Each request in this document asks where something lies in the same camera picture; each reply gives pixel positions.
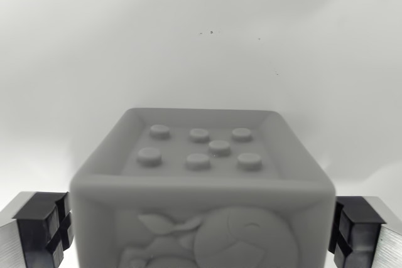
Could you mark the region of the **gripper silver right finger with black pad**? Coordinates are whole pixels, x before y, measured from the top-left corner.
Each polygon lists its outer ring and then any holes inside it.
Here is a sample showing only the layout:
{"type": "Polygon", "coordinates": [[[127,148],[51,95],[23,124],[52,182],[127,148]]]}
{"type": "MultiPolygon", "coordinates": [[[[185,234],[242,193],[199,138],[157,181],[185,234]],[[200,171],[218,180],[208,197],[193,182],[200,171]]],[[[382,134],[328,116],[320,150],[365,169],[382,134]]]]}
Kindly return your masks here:
{"type": "Polygon", "coordinates": [[[377,196],[338,196],[328,251],[336,267],[401,267],[401,219],[377,196]]]}

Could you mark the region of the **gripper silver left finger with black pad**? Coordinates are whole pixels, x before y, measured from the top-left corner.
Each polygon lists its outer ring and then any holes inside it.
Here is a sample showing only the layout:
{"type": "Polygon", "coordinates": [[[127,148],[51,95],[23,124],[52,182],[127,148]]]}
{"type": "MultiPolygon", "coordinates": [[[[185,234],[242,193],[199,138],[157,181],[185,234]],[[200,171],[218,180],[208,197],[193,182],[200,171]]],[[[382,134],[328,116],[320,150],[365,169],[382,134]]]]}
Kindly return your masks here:
{"type": "Polygon", "coordinates": [[[59,267],[72,242],[67,192],[22,191],[1,210],[1,267],[59,267]]]}

